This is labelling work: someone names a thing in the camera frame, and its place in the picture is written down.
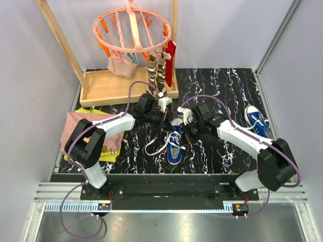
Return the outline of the blue sneaker with white laces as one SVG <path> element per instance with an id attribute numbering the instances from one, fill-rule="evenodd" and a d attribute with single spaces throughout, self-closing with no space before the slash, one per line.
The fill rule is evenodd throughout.
<path id="1" fill-rule="evenodd" d="M 186 148 L 180 145 L 182 139 L 182 128 L 181 124 L 183 120 L 181 118 L 175 118 L 171 121 L 171 126 L 173 128 L 172 132 L 168 132 L 164 138 L 165 143 L 156 151 L 149 153 L 147 148 L 152 145 L 156 138 L 150 141 L 144 147 L 144 151 L 148 156 L 154 156 L 161 153 L 164 149 L 167 149 L 167 160 L 171 165 L 177 165 L 181 162 L 182 151 Z"/>

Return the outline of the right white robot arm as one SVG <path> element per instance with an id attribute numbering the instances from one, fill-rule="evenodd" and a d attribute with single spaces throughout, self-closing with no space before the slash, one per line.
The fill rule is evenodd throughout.
<path id="1" fill-rule="evenodd" d="M 275 192 L 296 174 L 297 165 L 285 140 L 271 140 L 252 133 L 234 121 L 216 115 L 207 105 L 191 109 L 179 107 L 177 111 L 182 115 L 182 132 L 188 141 L 211 135 L 232 143 L 256 160 L 257 168 L 240 174 L 229 187 L 233 199 L 240 200 L 248 191 L 258 188 Z"/>

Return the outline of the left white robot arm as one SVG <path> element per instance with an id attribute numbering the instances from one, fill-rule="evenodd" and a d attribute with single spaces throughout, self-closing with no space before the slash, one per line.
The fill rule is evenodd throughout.
<path id="1" fill-rule="evenodd" d="M 90 122 L 87 119 L 78 121 L 64 147 L 70 164 L 83 173 L 86 183 L 92 186 L 91 193 L 99 200 L 109 194 L 106 185 L 107 177 L 99 164 L 99 157 L 104 141 L 121 132 L 130 131 L 145 123 L 155 125 L 162 131 L 171 131 L 168 111 L 173 103 L 169 97 L 159 100 L 144 93 L 137 103 L 128 104 L 124 112 Z"/>

